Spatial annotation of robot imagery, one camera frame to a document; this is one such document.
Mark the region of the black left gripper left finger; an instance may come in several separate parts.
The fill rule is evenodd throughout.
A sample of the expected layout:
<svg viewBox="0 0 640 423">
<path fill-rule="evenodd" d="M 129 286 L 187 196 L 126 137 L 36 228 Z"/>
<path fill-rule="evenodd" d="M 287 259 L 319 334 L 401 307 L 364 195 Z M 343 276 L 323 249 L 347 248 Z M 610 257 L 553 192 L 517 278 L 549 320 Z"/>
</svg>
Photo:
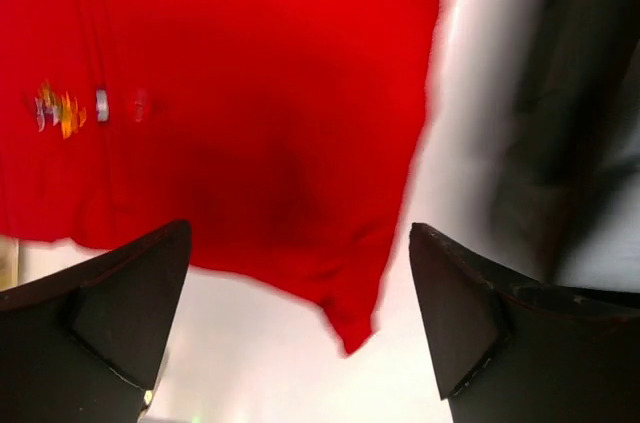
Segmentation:
<svg viewBox="0 0 640 423">
<path fill-rule="evenodd" d="M 1 294 L 4 422 L 136 422 L 153 390 L 192 248 L 171 222 Z"/>
</svg>

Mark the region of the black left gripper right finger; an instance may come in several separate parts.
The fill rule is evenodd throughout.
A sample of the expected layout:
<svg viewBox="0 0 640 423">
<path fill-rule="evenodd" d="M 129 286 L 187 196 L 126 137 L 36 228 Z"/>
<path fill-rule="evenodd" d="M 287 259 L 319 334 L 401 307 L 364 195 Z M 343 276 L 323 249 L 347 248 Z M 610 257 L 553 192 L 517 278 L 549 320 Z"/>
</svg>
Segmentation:
<svg viewBox="0 0 640 423">
<path fill-rule="evenodd" d="M 639 297 L 541 283 L 424 224 L 410 265 L 439 395 L 456 422 L 639 418 Z"/>
</svg>

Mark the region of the red polo shirt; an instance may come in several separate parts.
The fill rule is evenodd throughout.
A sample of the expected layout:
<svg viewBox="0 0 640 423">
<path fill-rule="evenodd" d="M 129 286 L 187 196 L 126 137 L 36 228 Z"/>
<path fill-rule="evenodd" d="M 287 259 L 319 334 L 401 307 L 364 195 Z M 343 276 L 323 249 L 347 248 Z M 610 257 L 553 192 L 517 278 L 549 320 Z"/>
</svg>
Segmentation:
<svg viewBox="0 0 640 423">
<path fill-rule="evenodd" d="M 193 265 L 373 334 L 440 0 L 1 0 L 1 231 Z"/>
</svg>

